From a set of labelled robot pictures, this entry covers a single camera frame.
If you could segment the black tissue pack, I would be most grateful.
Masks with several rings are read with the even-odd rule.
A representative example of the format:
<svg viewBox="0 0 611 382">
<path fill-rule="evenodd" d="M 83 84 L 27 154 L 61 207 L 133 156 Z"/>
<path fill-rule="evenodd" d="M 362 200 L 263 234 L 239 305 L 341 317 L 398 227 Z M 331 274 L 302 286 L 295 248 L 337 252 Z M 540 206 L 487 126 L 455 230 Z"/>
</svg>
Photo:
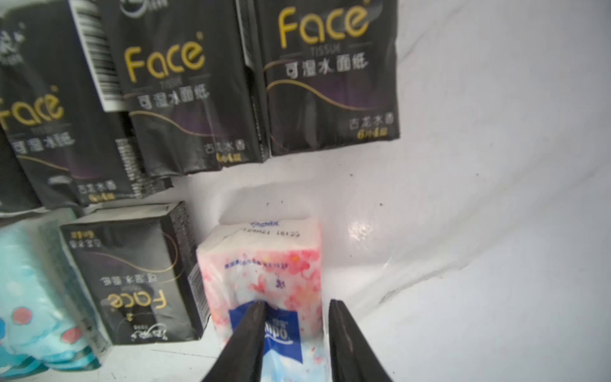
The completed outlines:
<svg viewBox="0 0 611 382">
<path fill-rule="evenodd" d="M 396 1 L 254 1 L 271 152 L 400 137 Z"/>
<path fill-rule="evenodd" d="M 97 4 L 146 172 L 219 171 L 269 157 L 234 1 Z"/>
<path fill-rule="evenodd" d="M 48 209 L 172 186 L 144 169 L 93 1 L 2 2 L 1 126 Z"/>
<path fill-rule="evenodd" d="M 1 133 L 1 214 L 17 214 L 39 209 L 42 203 Z"/>
</svg>

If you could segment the teal tissue pack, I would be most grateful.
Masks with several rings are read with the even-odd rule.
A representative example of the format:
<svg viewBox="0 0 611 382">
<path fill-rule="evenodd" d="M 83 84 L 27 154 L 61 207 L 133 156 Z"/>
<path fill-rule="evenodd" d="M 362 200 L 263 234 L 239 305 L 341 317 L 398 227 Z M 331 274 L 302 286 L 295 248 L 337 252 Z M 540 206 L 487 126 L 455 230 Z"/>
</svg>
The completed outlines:
<svg viewBox="0 0 611 382">
<path fill-rule="evenodd" d="M 71 209 L 1 222 L 1 379 L 99 369 L 109 344 L 60 228 Z"/>
</svg>

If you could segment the small pink tissue pack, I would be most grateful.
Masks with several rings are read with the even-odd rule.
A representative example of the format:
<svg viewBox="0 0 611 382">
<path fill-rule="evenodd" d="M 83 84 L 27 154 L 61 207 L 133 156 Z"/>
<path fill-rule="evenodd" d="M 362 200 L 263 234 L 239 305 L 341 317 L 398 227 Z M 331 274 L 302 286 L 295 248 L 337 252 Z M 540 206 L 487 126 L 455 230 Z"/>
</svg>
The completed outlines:
<svg viewBox="0 0 611 382">
<path fill-rule="evenodd" d="M 197 247 L 217 337 L 264 301 L 263 381 L 324 381 L 321 227 L 313 218 L 218 225 Z"/>
</svg>

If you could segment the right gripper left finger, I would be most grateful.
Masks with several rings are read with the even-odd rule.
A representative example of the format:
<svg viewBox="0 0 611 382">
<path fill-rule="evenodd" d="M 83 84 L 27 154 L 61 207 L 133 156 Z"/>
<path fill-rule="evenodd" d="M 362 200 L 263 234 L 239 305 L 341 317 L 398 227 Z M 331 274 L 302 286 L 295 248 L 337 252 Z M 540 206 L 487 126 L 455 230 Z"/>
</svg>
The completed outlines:
<svg viewBox="0 0 611 382">
<path fill-rule="evenodd" d="M 261 380 L 264 351 L 265 302 L 253 302 L 202 382 Z"/>
</svg>

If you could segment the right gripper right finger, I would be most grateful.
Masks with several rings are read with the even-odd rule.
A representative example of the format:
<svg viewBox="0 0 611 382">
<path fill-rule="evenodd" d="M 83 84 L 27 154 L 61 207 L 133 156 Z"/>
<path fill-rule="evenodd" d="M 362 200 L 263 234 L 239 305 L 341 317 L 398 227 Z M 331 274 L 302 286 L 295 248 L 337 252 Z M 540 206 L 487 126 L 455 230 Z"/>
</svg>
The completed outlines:
<svg viewBox="0 0 611 382">
<path fill-rule="evenodd" d="M 330 301 L 328 321 L 334 382 L 392 382 L 343 301 Z"/>
</svg>

